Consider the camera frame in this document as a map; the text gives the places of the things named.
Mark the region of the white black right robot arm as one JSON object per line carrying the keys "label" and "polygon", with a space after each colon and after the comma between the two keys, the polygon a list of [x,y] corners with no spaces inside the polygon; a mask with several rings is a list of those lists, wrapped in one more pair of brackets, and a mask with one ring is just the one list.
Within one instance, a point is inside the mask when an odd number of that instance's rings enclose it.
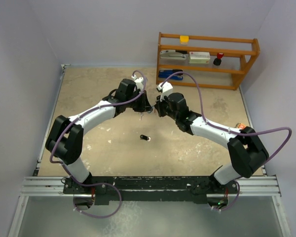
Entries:
{"label": "white black right robot arm", "polygon": [[230,164],[218,168],[209,182],[214,193],[221,193],[230,181],[251,177],[269,158],[260,138],[253,135],[254,129],[226,126],[218,129],[218,123],[205,121],[201,114],[190,110],[181,93],[157,96],[154,107],[160,117],[172,118],[182,132],[209,139],[228,149]]}

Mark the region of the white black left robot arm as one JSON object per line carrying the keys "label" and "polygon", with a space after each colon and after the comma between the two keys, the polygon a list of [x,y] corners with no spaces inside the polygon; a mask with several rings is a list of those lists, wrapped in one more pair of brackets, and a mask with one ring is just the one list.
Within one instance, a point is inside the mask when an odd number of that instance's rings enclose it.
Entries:
{"label": "white black left robot arm", "polygon": [[50,151],[50,162],[59,163],[75,180],[74,188],[81,194],[91,190],[92,174],[81,159],[83,137],[101,123],[115,118],[126,109],[143,113],[151,110],[145,86],[147,79],[123,79],[119,87],[91,109],[71,117],[56,117],[47,137],[45,148]]}

